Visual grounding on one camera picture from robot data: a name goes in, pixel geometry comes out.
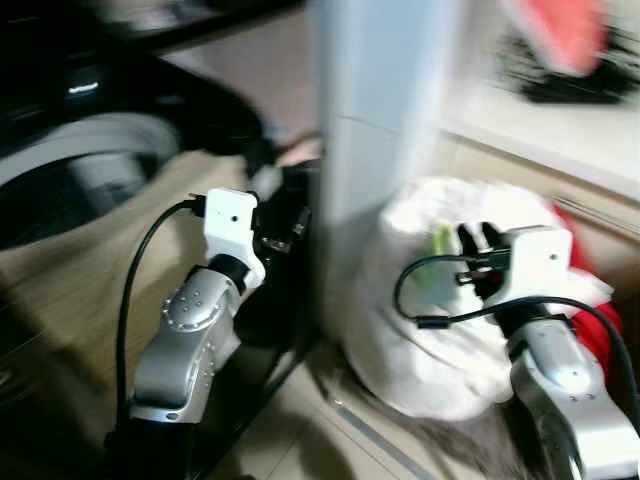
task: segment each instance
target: tiled floor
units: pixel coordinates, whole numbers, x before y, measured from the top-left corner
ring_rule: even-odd
[[[486,480],[427,449],[350,382],[336,380],[340,362],[332,347],[316,348],[208,480]]]

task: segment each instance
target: red cloth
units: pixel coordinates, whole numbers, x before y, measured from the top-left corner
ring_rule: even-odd
[[[558,207],[553,207],[554,213],[560,217],[564,222],[567,229],[573,235],[573,243],[571,245],[571,259],[569,261],[573,268],[584,270],[589,273],[594,273],[593,264],[589,260],[584,247],[580,243],[580,239],[575,232],[575,224],[569,215],[560,210]],[[616,326],[618,331],[622,331],[622,319],[620,315],[614,310],[609,303],[602,305],[596,305],[596,310],[601,312]],[[595,355],[602,366],[602,370],[607,376],[609,372],[609,357],[611,353],[611,339],[605,327],[600,321],[591,315],[589,312],[580,311],[577,312],[571,321],[576,329],[576,335],[578,341],[587,347],[591,353]]]

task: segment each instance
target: white shelf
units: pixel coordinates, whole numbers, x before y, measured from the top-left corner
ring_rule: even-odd
[[[540,105],[477,81],[445,129],[640,201],[640,98]]]

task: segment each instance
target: power cord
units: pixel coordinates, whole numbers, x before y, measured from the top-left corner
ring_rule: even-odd
[[[127,366],[126,366],[126,341],[127,341],[127,319],[129,315],[129,302],[131,299],[131,290],[133,288],[133,281],[135,280],[136,272],[140,266],[142,256],[144,255],[147,246],[151,242],[151,239],[158,231],[158,228],[171,217],[174,213],[180,210],[191,210],[195,215],[199,217],[204,216],[205,196],[194,195],[194,198],[189,200],[183,200],[167,208],[149,227],[147,233],[145,233],[138,250],[136,251],[129,271],[127,272],[127,279],[124,283],[124,290],[122,292],[122,301],[120,303],[120,313],[118,315],[118,327],[116,333],[116,428],[124,426],[127,420]]]
[[[418,268],[422,268],[426,265],[436,262],[468,262],[476,261],[477,257],[470,257],[464,255],[439,255],[433,257],[425,257],[408,265],[400,274],[396,280],[396,284],[393,289],[393,305],[395,310],[400,316],[411,320],[416,323],[418,328],[447,328],[449,325],[457,322],[464,322],[476,317],[482,317],[485,315],[495,314],[504,310],[508,310],[514,307],[520,307],[524,305],[539,305],[539,304],[559,304],[568,305],[589,312],[604,326],[609,334],[611,343],[613,345],[613,351],[616,356],[616,361],[622,368],[622,375],[625,383],[629,389],[631,395],[631,408],[632,408],[632,424],[640,434],[640,397],[638,396],[638,385],[636,384],[636,377],[633,371],[633,363],[631,362],[631,355],[627,350],[620,333],[611,321],[604,316],[601,312],[595,308],[587,305],[586,303],[579,302],[572,298],[566,297],[552,297],[552,296],[529,296],[517,298],[515,300],[509,300],[497,305],[482,308],[475,312],[469,312],[462,315],[447,316],[447,315],[410,315],[408,314],[400,302],[400,294],[402,293],[402,286],[409,275],[415,272]]]

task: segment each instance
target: beige cloth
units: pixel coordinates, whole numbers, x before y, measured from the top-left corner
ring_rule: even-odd
[[[171,161],[136,197],[70,232],[0,251],[0,277],[54,349],[77,357],[112,393],[114,340],[122,288],[138,243],[155,218],[190,192],[242,188],[244,162],[189,152]],[[202,221],[178,213],[149,245],[136,276],[128,331],[128,370],[156,330],[162,300],[204,260]]]

